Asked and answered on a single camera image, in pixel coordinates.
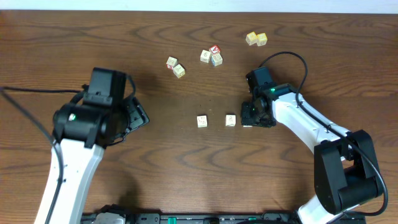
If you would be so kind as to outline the yellow sided white block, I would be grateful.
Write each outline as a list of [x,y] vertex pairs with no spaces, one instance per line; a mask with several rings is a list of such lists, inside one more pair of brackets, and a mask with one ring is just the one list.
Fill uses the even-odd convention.
[[236,125],[236,115],[235,114],[227,114],[225,119],[225,125],[234,127]]

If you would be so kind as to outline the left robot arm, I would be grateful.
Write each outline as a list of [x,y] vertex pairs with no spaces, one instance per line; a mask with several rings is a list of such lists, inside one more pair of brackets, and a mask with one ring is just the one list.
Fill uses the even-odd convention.
[[134,93],[124,95],[132,77],[94,68],[87,90],[53,116],[49,177],[36,223],[79,223],[88,190],[105,149],[149,122]]

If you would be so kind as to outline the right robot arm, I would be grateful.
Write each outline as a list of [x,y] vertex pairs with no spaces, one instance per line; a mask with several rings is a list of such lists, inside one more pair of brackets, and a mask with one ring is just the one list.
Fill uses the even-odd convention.
[[266,67],[252,70],[246,80],[252,99],[242,103],[242,125],[281,123],[313,152],[315,196],[297,210],[295,222],[363,222],[363,216],[349,211],[381,196],[385,186],[371,136],[331,122],[292,85],[276,84]]

